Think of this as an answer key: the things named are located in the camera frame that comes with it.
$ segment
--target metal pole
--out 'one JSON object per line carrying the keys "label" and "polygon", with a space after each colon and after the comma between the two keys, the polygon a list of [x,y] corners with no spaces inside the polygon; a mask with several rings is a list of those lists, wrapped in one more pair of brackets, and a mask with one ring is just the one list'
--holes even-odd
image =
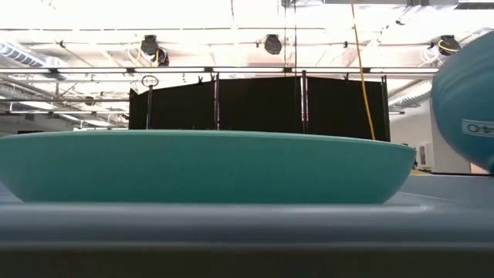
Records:
{"label": "metal pole", "polygon": [[302,71],[302,129],[304,134],[309,133],[309,111],[307,110],[307,71]]}
{"label": "metal pole", "polygon": [[146,129],[151,129],[151,108],[153,103],[153,87],[149,86],[149,92],[147,92],[147,117],[146,117]]}
{"label": "metal pole", "polygon": [[215,129],[219,131],[219,74],[215,80]]}
{"label": "metal pole", "polygon": [[129,102],[129,99],[93,99],[93,100],[84,100],[84,99],[54,99],[54,100],[47,100],[47,99],[0,99],[0,103],[18,103],[18,102],[24,102],[24,101],[29,101],[29,102],[42,102],[42,103],[79,103],[79,102],[84,102],[84,103],[103,103],[103,102]]}
{"label": "metal pole", "polygon": [[387,104],[387,77],[381,77],[381,87],[383,93],[383,110],[384,110],[384,132],[386,133],[386,141],[391,142],[391,128],[389,121],[389,105]]}
{"label": "metal pole", "polygon": [[147,116],[146,116],[146,129],[151,129],[151,108],[153,104],[153,87],[159,84],[159,80],[155,76],[145,76],[141,80],[144,86],[149,88],[147,92]]}

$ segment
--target duct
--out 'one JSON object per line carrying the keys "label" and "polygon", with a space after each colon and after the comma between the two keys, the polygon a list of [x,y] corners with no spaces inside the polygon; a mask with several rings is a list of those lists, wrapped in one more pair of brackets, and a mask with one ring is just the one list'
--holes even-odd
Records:
{"label": "duct", "polygon": [[[45,60],[35,57],[34,55],[27,53],[26,51],[12,45],[11,43],[0,42],[0,55],[13,59],[22,65],[27,67],[48,67],[55,66],[53,64],[47,63]],[[65,80],[66,76],[62,74],[49,74],[49,78],[55,78],[57,80]]]}
{"label": "duct", "polygon": [[21,81],[15,80],[13,78],[7,77],[7,76],[2,75],[2,74],[0,74],[0,80],[4,80],[4,81],[7,81],[8,83],[15,84],[15,85],[23,88],[24,90],[29,91],[30,93],[33,93],[33,94],[42,94],[42,95],[45,95],[48,97],[56,97],[56,95],[53,93],[50,93],[50,92],[45,91],[45,90],[41,90],[41,89],[36,88],[34,86],[30,86],[28,84],[24,84]]}
{"label": "duct", "polygon": [[[26,99],[26,100],[41,100],[40,97],[36,97],[36,96],[33,96],[32,94],[30,93],[25,93],[27,90],[25,90],[25,87],[23,86],[18,86],[14,83],[0,83],[0,97],[5,97],[5,98],[9,98],[9,99],[15,99],[15,98],[19,98],[19,99]],[[60,110],[63,110],[62,107],[58,107],[56,105],[53,105],[53,104],[47,104],[47,103],[42,103],[40,102],[39,104],[46,104],[46,105],[50,105],[51,107],[38,107],[40,109],[60,109]],[[104,120],[104,121],[108,121],[109,117],[101,117],[101,116],[93,116],[93,115],[80,115],[78,116],[79,119],[77,120]],[[115,124],[115,125],[118,125],[120,123],[116,122],[116,121],[113,121],[111,120],[110,121],[111,124]]]}
{"label": "duct", "polygon": [[422,80],[398,93],[388,100],[390,107],[407,107],[427,100],[431,95],[432,80]]}

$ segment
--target metal rail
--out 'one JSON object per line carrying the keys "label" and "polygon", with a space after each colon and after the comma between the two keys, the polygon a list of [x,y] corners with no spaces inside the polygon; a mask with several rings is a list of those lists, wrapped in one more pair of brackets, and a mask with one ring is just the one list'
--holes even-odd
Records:
{"label": "metal rail", "polygon": [[20,102],[40,102],[40,103],[116,103],[129,102],[129,99],[0,99],[0,103],[20,103]]}
{"label": "metal rail", "polygon": [[[234,67],[234,66],[195,66],[195,67],[81,67],[81,68],[2,68],[0,74],[161,74],[161,73],[268,73],[268,74],[358,74],[357,67]],[[413,78],[433,77],[438,68],[417,67],[366,67],[368,76],[409,76]]]}

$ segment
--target printed number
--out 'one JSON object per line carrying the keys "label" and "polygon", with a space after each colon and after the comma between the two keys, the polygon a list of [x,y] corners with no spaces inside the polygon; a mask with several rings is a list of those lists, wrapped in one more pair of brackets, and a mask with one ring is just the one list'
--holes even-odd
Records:
{"label": "printed number", "polygon": [[491,132],[494,132],[493,127],[478,126],[476,124],[469,124],[466,128],[472,133],[482,132],[484,134],[490,134]]}

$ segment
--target yellow cable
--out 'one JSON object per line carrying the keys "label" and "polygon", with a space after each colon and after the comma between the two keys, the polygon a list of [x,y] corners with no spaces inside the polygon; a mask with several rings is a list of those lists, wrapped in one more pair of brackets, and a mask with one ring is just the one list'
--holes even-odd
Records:
{"label": "yellow cable", "polygon": [[374,125],[372,124],[371,110],[369,109],[369,103],[367,101],[367,91],[365,90],[364,68],[362,67],[362,58],[360,57],[360,47],[358,43],[358,34],[357,34],[357,23],[355,22],[354,0],[350,0],[350,5],[352,7],[352,16],[354,17],[355,42],[357,43],[358,65],[360,67],[360,78],[362,81],[362,94],[364,95],[365,110],[367,111],[367,119],[369,120],[370,135],[372,137],[372,140],[376,140],[376,135],[374,134]]}
{"label": "yellow cable", "polygon": [[443,40],[440,40],[438,42],[438,46],[441,47],[442,49],[446,50],[446,51],[449,51],[449,52],[458,52],[457,49],[449,49],[449,48],[445,48],[444,46],[441,45],[441,42],[444,42]]}

